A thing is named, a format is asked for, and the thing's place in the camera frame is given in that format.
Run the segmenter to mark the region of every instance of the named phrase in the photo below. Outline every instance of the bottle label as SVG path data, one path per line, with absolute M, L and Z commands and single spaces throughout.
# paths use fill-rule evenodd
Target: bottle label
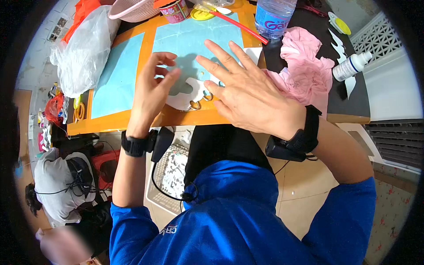
M 349 57 L 341 64 L 333 68 L 333 75 L 338 81 L 343 81 L 358 73 L 353 66 L 352 59 Z
M 291 17 L 278 17 L 259 5 L 256 6 L 255 19 L 258 24 L 270 31 L 281 31 L 287 28 Z

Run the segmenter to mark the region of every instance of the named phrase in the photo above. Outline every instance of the pink cloth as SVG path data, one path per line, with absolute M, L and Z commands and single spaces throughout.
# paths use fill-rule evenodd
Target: pink cloth
M 295 99 L 304 106 L 314 105 L 326 118 L 334 62 L 315 57 L 321 45 L 319 39 L 306 29 L 288 28 L 280 54 L 286 60 L 287 68 L 280 73 L 267 69 L 263 71 L 285 97 Z

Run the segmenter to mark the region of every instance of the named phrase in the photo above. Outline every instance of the black hair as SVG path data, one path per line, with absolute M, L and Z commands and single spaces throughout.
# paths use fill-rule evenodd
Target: black hair
M 37 216 L 37 211 L 43 206 L 37 199 L 35 185 L 30 183 L 25 187 L 25 201 L 34 216 Z

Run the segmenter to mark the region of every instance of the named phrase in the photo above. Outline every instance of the red straw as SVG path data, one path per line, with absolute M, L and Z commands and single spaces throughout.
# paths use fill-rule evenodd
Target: red straw
M 265 39 L 264 37 L 262 37 L 261 35 L 259 35 L 258 33 L 254 32 L 253 30 L 249 29 L 248 27 L 246 27 L 245 25 L 240 24 L 239 22 L 219 13 L 213 10 L 210 10 L 209 13 L 211 13 L 212 15 L 215 15 L 217 17 L 222 18 L 225 21 L 230 22 L 231 24 L 241 28 L 242 30 L 246 31 L 247 33 L 249 33 L 250 35 L 252 35 L 253 37 L 257 38 L 258 40 L 260 40 L 263 44 L 267 45 L 268 44 L 268 40 Z

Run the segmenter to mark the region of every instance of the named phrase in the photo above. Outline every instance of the black bag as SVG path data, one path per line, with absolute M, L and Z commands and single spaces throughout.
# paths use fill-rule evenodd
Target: black bag
M 82 195 L 85 195 L 85 198 L 87 198 L 88 194 L 95 189 L 95 187 L 92 186 L 93 176 L 90 173 L 90 165 L 81 157 L 73 157 L 67 159 L 66 162 L 68 163 L 68 168 L 74 179 L 74 185 L 77 186 L 81 190 Z

